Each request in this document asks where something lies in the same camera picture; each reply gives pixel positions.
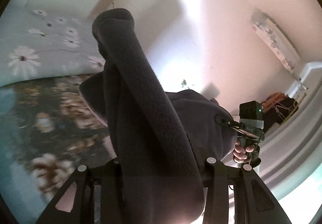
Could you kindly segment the person's right hand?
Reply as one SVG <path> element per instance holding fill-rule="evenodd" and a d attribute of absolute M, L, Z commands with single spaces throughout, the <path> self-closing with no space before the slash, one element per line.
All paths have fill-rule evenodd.
<path fill-rule="evenodd" d="M 240 146 L 240 141 L 237 140 L 235 143 L 233 154 L 233 160 L 236 163 L 248 163 L 251 159 L 247 156 L 247 153 L 253 152 L 255 149 L 255 145 L 250 145 L 245 148 Z"/>

